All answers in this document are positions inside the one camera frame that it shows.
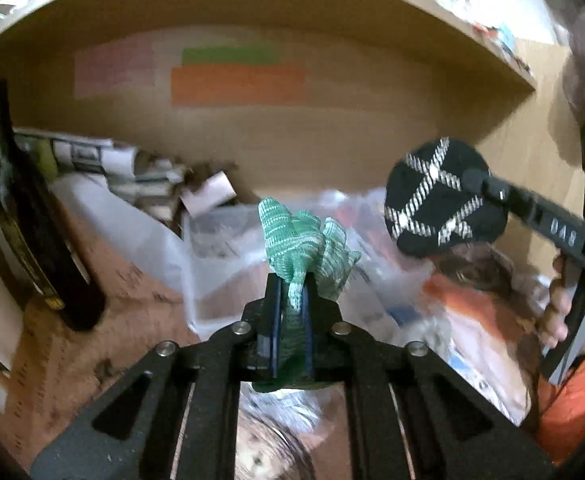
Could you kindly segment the person's right hand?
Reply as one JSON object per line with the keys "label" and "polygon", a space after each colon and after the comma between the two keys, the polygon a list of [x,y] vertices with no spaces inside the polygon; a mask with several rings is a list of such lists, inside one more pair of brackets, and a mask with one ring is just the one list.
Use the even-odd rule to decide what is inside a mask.
{"label": "person's right hand", "polygon": [[[565,319],[571,310],[571,299],[565,286],[565,262],[566,258],[562,254],[553,261],[553,268],[557,275],[550,284],[550,301],[537,324],[541,344],[550,349],[555,348],[568,336]],[[581,347],[580,355],[585,356],[585,343]]]}

